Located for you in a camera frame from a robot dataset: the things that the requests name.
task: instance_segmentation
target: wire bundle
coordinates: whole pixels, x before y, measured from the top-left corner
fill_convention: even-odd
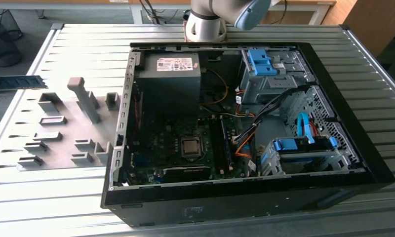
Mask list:
[[[263,117],[279,108],[279,106],[281,105],[281,102],[289,95],[292,95],[296,92],[305,91],[308,88],[309,88],[309,85],[303,85],[303,86],[299,86],[297,88],[285,90],[261,107],[261,109],[259,110],[259,112],[256,113],[252,119],[251,126],[248,127],[248,129],[244,130],[244,132],[233,138],[233,141],[236,142],[236,141],[240,141],[248,135],[236,150],[236,156],[251,157],[248,154],[241,154],[240,150],[244,147],[245,143],[249,141],[251,137],[255,135],[257,126],[263,121]]]

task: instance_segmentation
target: motherboard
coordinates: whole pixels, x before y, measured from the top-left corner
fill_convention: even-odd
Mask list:
[[[133,142],[140,149],[125,174],[133,185],[245,176],[245,163],[233,156],[231,143],[237,133],[233,117],[152,120],[147,126],[151,136]]]

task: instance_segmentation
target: black cable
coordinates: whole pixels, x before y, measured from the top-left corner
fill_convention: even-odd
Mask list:
[[[217,99],[215,98],[215,94],[212,94],[212,101],[217,101]],[[221,111],[223,111],[224,113],[228,113],[228,111],[227,111],[225,108],[221,106],[221,104],[216,103],[215,105],[221,109]]]
[[[252,125],[248,127],[248,129],[235,138],[235,141],[239,141],[244,138],[247,134],[249,134],[253,129],[257,128],[259,124],[261,123],[261,117],[268,115],[271,112],[273,112],[281,105],[281,102],[284,99],[292,95],[296,92],[308,90],[309,85],[301,85],[296,88],[285,90],[281,94],[275,96],[275,98],[261,107],[259,112],[255,114],[255,117],[252,119]]]
[[[140,5],[143,6],[143,10],[145,10],[145,12],[147,12],[147,16],[148,16],[148,17],[151,16],[151,22],[152,22],[152,24],[155,24],[155,22],[153,22],[153,17],[152,17],[152,13],[151,13],[149,10],[147,9],[147,7],[145,7],[145,5],[144,5],[144,3],[143,3],[143,0],[139,0],[139,2],[140,2]]]
[[[259,167],[260,167],[260,161],[259,161],[257,154],[256,154],[255,136],[251,137],[251,139],[248,140],[247,143],[248,143],[248,150],[249,150],[249,156],[251,156],[249,160],[256,165],[255,171],[251,170],[251,172],[249,172],[249,177],[255,177],[255,176],[257,176]]]
[[[275,24],[275,23],[280,24],[280,23],[283,22],[283,19],[284,19],[284,17],[285,17],[285,13],[287,13],[287,5],[288,5],[287,0],[284,0],[284,11],[283,11],[283,16],[281,16],[281,18],[280,18],[277,21],[269,23],[269,25],[272,25],[272,24]]]
[[[176,12],[173,13],[171,19],[168,21],[165,21],[165,24],[168,24],[169,21],[172,21],[172,19],[175,18],[176,14],[177,14],[179,10],[176,10]]]
[[[149,0],[145,0],[145,2],[147,2],[148,6],[149,6],[149,8],[151,8],[151,12],[152,12],[152,15],[153,15],[153,17],[155,17],[156,23],[160,24],[160,22],[159,22],[159,17],[157,17],[157,15],[156,15],[156,12],[155,12],[155,10],[153,10],[153,7],[152,7],[152,4],[151,4]]]

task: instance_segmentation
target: aluminum profile table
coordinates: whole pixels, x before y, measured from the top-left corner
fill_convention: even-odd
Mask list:
[[[82,76],[94,94],[121,92],[129,43],[183,36],[180,25],[65,25],[49,32],[28,74],[50,90],[65,87],[62,77]],[[395,82],[351,31],[269,25],[249,32],[228,28],[228,39],[312,44],[395,174]],[[13,117],[25,92],[17,91],[0,123],[0,146],[21,139],[9,136],[18,134]],[[104,167],[20,172],[13,163],[0,150],[0,236],[395,236],[395,184],[323,211],[131,229],[98,207]]]

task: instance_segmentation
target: power supply label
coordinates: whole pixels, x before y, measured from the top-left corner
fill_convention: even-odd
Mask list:
[[[156,71],[192,71],[192,58],[160,58],[156,61]]]

